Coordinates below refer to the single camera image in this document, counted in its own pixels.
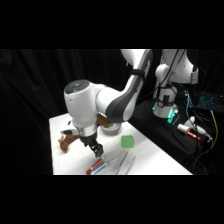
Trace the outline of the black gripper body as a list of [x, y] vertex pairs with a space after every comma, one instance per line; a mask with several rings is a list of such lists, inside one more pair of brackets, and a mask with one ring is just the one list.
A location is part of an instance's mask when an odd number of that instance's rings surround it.
[[84, 146], [89, 146], [92, 151], [96, 152], [100, 149], [100, 144], [97, 142], [97, 134], [94, 133], [91, 136], [88, 137], [80, 137], [81, 142], [84, 144]]

